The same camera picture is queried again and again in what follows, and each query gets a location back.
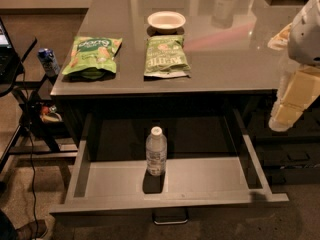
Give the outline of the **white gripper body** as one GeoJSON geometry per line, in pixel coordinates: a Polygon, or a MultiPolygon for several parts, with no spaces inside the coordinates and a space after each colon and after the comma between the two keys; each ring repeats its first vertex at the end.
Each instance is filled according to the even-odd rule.
{"type": "Polygon", "coordinates": [[[293,19],[288,56],[300,64],[320,66],[320,0],[309,0],[293,19]]]}

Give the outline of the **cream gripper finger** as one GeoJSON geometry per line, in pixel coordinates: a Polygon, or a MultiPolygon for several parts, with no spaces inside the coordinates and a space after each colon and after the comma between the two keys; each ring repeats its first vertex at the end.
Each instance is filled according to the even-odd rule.
{"type": "Polygon", "coordinates": [[[320,69],[300,66],[280,78],[277,100],[271,110],[269,127],[276,132],[290,129],[303,112],[320,96],[320,69]]]}
{"type": "Polygon", "coordinates": [[[291,26],[292,24],[288,24],[287,26],[285,26],[279,33],[277,33],[269,40],[267,46],[270,49],[277,51],[284,50],[288,45],[291,26]]]}

